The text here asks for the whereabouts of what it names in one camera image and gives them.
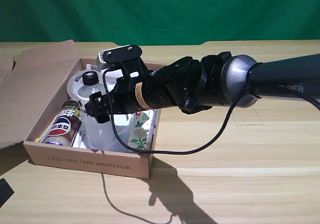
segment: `soda can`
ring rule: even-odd
[[[66,101],[56,116],[44,143],[70,147],[81,121],[82,115],[78,102]]]

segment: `cardboard box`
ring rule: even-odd
[[[148,179],[153,155],[96,151],[34,142],[69,99],[67,83],[76,72],[95,65],[79,58],[72,40],[0,56],[0,148],[23,142],[36,165]],[[161,63],[146,63],[158,70]],[[153,133],[155,147],[159,116]]]

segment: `wooden table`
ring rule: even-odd
[[[0,53],[43,43],[0,43]],[[112,43],[77,43],[96,57]],[[143,46],[145,61],[231,51],[259,62],[319,53],[319,40],[220,41]],[[190,150],[218,131],[227,109],[161,114],[157,149]],[[193,155],[155,155],[150,180],[28,163],[21,145],[0,152],[0,175],[15,194],[3,224],[319,224],[320,113],[304,101],[259,100],[236,109],[222,137]]]

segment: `bottle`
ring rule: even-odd
[[[94,70],[83,73],[82,81],[83,86],[78,90],[77,96],[89,147],[93,150],[109,151],[117,144],[114,140],[111,121],[98,123],[94,117],[87,114],[85,109],[85,104],[89,101],[90,95],[97,92],[101,92],[102,95],[105,95],[105,87],[99,82],[98,73]]]

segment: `green backdrop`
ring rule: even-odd
[[[320,39],[320,0],[0,0],[1,42]]]

